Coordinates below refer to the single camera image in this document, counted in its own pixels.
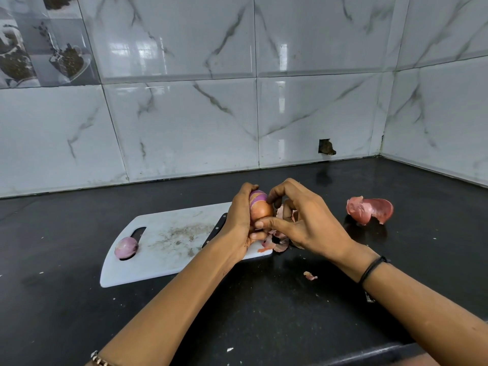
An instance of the onion skin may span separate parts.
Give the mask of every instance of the onion skin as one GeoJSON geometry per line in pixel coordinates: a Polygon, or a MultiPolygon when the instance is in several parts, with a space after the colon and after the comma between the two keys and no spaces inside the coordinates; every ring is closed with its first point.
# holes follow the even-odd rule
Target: onion skin
{"type": "Polygon", "coordinates": [[[126,260],[137,252],[139,244],[137,240],[131,237],[120,239],[115,246],[115,256],[120,260],[126,260]]]}
{"type": "Polygon", "coordinates": [[[380,224],[384,224],[393,215],[393,204],[386,199],[364,199],[353,196],[347,201],[347,213],[358,223],[365,225],[371,217],[376,217],[380,224]]]}
{"type": "Polygon", "coordinates": [[[266,199],[266,193],[261,190],[253,191],[249,195],[249,211],[252,223],[260,218],[273,216],[273,206],[268,204],[266,199]]]}

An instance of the granite countertop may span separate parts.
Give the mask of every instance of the granite countertop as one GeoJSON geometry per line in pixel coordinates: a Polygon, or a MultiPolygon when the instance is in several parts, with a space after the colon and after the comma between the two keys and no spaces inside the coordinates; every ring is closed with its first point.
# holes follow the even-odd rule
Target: granite countertop
{"type": "MultiPolygon", "coordinates": [[[[100,287],[107,250],[137,215],[228,202],[244,181],[267,191],[287,177],[324,197],[355,240],[488,319],[488,190],[387,159],[343,160],[0,200],[3,364],[83,365],[173,278],[100,287]],[[359,195],[390,200],[392,219],[347,221],[345,203],[359,195]]],[[[292,248],[237,264],[173,364],[391,362],[411,343],[336,267],[292,248]]]]}

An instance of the cutting board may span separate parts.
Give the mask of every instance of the cutting board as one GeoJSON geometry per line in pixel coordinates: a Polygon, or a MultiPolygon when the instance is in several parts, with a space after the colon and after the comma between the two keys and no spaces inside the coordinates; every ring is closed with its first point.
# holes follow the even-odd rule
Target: cutting board
{"type": "MultiPolygon", "coordinates": [[[[231,203],[205,205],[134,218],[110,247],[101,269],[100,285],[109,287],[180,272],[200,251],[219,218],[231,203]],[[117,242],[145,227],[136,255],[126,261],[115,257],[117,242]]],[[[258,252],[262,241],[253,243],[244,259],[266,256],[258,252]]]]}

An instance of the hand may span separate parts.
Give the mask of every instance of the hand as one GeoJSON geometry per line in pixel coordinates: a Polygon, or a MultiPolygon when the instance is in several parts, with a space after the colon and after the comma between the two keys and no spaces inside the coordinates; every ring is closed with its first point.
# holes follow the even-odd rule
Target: hand
{"type": "Polygon", "coordinates": [[[288,196],[283,206],[283,219],[265,217],[256,221],[256,229],[277,230],[294,243],[314,253],[321,254],[334,263],[342,258],[355,242],[349,237],[339,221],[327,208],[324,200],[294,179],[288,178],[275,186],[268,195],[267,202],[278,208],[283,196],[288,196]]]}
{"type": "Polygon", "coordinates": [[[241,190],[232,199],[232,205],[227,213],[227,220],[222,227],[221,232],[216,236],[231,236],[232,247],[236,248],[236,260],[240,261],[246,255],[247,248],[255,240],[266,239],[267,233],[260,231],[253,234],[250,238],[249,234],[254,232],[254,227],[251,226],[251,214],[249,211],[249,194],[251,191],[257,190],[259,185],[252,185],[248,182],[242,185],[241,190]]]}

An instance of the black knife handle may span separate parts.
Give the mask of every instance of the black knife handle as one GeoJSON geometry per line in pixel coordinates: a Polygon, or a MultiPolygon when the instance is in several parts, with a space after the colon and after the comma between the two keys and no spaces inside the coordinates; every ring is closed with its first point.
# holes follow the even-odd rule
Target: black knife handle
{"type": "Polygon", "coordinates": [[[204,245],[202,245],[202,249],[205,247],[205,245],[207,245],[210,242],[210,240],[215,238],[215,236],[220,232],[220,230],[222,230],[222,227],[225,224],[226,220],[227,220],[227,213],[224,213],[222,217],[220,217],[220,220],[217,222],[210,235],[208,235],[208,238],[205,239],[204,245]]]}

